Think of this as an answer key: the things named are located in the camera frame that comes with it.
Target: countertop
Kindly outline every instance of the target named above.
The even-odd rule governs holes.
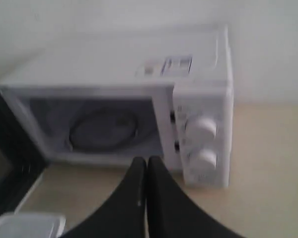
[[[99,207],[125,170],[55,164],[22,211],[60,212],[67,229]],[[298,237],[298,106],[234,108],[230,184],[183,190],[219,222],[247,238]]]

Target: white microwave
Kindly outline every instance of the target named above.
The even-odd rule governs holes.
[[[228,186],[233,81],[226,26],[81,36],[0,82],[49,162],[161,156],[187,184]]]

